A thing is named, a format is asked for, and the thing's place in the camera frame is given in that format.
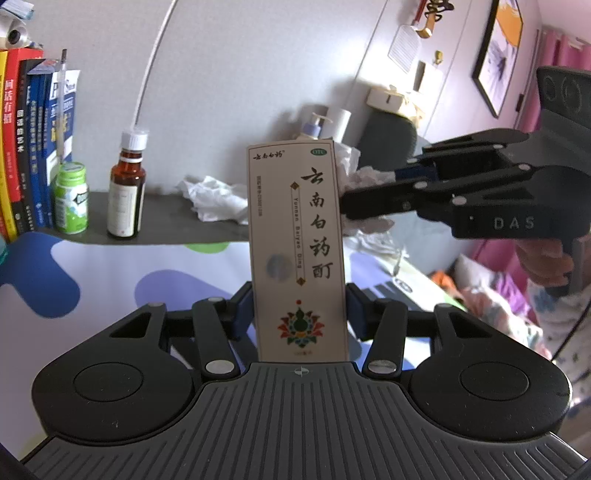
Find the right hand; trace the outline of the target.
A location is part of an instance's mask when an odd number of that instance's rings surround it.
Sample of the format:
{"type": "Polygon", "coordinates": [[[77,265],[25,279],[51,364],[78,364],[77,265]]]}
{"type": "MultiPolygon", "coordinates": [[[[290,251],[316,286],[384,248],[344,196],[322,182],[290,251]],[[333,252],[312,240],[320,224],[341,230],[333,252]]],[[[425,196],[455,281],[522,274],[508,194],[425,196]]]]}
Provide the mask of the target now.
{"type": "Polygon", "coordinates": [[[573,271],[572,257],[563,251],[557,239],[523,239],[515,242],[515,250],[522,269],[542,287],[567,285],[573,271]]]}

